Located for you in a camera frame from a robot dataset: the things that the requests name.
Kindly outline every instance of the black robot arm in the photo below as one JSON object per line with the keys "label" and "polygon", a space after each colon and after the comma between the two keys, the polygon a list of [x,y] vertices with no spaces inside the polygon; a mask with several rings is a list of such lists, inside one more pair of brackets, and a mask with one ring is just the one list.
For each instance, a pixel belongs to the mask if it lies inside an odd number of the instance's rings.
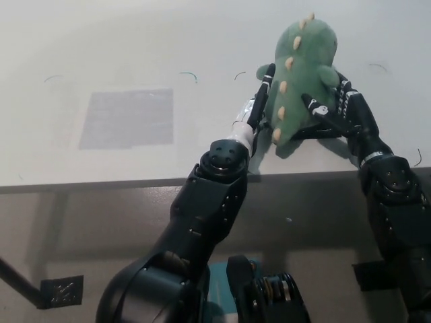
{"label": "black robot arm", "polygon": [[274,73],[272,64],[255,98],[234,122],[232,134],[213,142],[195,165],[150,253],[109,283],[97,323],[201,321],[207,262],[229,234],[246,196],[248,161]]}
{"label": "black robot arm", "polygon": [[310,113],[347,138],[358,157],[368,220],[378,249],[395,278],[409,323],[431,322],[431,208],[406,159],[393,154],[379,137],[363,95],[339,74],[336,111],[303,95]]}

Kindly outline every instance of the plush toy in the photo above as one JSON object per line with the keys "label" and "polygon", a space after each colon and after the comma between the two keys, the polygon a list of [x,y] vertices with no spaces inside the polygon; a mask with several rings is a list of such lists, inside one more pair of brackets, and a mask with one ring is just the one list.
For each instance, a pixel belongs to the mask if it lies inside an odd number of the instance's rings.
{"label": "plush toy", "polygon": [[[310,116],[301,94],[307,93],[329,109],[335,109],[339,77],[332,62],[337,51],[335,32],[314,14],[292,24],[275,49],[275,75],[265,107],[265,118],[273,129],[272,141],[285,145],[300,129],[317,122]],[[268,65],[259,67],[262,80]]]}

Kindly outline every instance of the teal part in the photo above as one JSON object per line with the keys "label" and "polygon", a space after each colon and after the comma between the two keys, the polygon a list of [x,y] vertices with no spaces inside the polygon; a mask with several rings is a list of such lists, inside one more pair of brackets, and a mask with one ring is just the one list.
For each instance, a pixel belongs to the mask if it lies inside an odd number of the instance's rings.
{"label": "teal part", "polygon": [[[259,261],[256,259],[249,260],[256,264],[256,275],[259,276],[261,274]],[[211,277],[207,303],[205,304],[204,323],[212,323],[213,318],[217,316],[237,313],[226,275],[227,264],[227,262],[217,262],[209,265]]]}

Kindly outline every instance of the floor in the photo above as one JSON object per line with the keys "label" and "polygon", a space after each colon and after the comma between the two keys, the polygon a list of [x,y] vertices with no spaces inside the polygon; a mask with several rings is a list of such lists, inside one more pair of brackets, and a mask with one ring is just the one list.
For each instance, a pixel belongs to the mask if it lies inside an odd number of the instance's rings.
{"label": "floor", "polygon": [[[36,285],[84,275],[82,305],[34,309],[0,282],[1,323],[93,322],[110,278],[168,223],[177,187],[0,196],[0,255]],[[254,183],[211,261],[259,257],[295,278],[313,323],[406,322],[397,291],[362,293],[352,265],[378,260],[355,178]]]}

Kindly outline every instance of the white table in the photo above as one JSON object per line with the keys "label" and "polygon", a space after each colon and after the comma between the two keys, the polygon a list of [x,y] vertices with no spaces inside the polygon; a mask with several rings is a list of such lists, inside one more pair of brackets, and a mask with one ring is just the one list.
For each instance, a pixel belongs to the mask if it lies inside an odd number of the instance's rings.
{"label": "white table", "polygon": [[[0,7],[2,192],[180,184],[209,144],[230,132],[279,35],[312,11],[336,31],[335,66],[364,94],[382,138],[411,165],[420,149],[418,167],[431,167],[427,0],[17,0]],[[148,98],[153,89],[172,91],[172,110],[143,104],[149,117],[140,130],[139,109],[131,118],[117,107],[109,122],[117,118],[125,136],[142,131],[163,144],[125,143],[121,131],[100,144],[95,124],[105,121],[94,118],[112,114],[100,103],[86,133],[95,93],[104,103],[119,95],[122,105],[130,91]],[[164,122],[156,116],[162,110]],[[353,170],[315,140],[288,159],[272,147],[259,168],[262,178]]]}

